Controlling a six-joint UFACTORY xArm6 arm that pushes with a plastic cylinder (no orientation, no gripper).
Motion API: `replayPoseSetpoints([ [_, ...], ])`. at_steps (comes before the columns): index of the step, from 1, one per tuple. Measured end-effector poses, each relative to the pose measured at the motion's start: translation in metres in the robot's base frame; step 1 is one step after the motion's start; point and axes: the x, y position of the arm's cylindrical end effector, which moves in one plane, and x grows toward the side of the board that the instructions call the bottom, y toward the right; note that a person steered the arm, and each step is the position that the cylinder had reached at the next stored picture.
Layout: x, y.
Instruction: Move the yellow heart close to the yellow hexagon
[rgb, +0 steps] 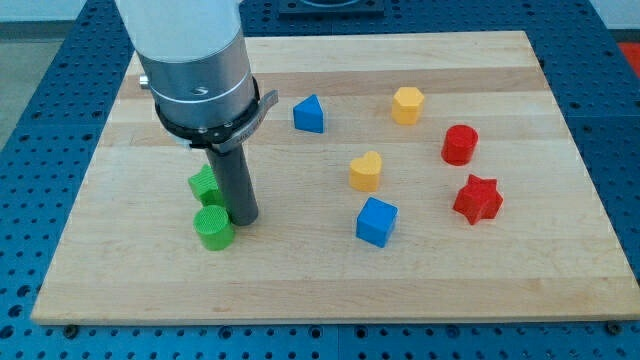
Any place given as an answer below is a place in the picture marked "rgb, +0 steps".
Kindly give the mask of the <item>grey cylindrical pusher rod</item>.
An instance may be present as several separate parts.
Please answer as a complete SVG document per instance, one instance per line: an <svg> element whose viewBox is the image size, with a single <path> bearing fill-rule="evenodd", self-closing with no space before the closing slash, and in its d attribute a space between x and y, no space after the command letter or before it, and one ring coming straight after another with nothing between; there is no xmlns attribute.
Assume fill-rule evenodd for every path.
<svg viewBox="0 0 640 360"><path fill-rule="evenodd" d="M225 153L207 149L206 155L231 222L237 226L251 225L258 218L259 208L243 147Z"/></svg>

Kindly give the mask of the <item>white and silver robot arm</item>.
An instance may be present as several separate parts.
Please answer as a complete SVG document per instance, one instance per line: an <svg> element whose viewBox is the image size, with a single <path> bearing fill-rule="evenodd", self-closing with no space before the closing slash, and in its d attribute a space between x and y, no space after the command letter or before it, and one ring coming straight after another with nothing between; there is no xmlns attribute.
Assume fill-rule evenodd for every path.
<svg viewBox="0 0 640 360"><path fill-rule="evenodd" d="M242 144L278 101L262 94L245 44L238 0L118 0L163 127L206 152L231 222L259 209Z"/></svg>

